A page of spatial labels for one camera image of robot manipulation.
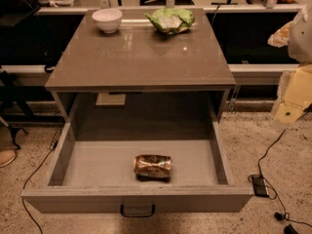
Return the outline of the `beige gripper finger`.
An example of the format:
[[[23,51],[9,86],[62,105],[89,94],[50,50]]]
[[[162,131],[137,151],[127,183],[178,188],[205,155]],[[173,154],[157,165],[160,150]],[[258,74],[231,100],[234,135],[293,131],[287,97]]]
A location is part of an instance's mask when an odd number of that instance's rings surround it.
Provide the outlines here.
[[[293,124],[312,104],[312,64],[302,63],[295,71],[285,71],[278,87],[272,113],[275,121]]]

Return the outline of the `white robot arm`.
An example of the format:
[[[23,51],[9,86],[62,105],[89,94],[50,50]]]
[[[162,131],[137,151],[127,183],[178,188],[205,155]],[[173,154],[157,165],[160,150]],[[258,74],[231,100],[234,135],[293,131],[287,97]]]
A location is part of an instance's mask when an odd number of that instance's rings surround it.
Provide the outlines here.
[[[312,104],[311,5],[303,7],[292,21],[288,52],[299,66],[281,76],[278,99],[272,109],[274,120],[285,125],[293,124]]]

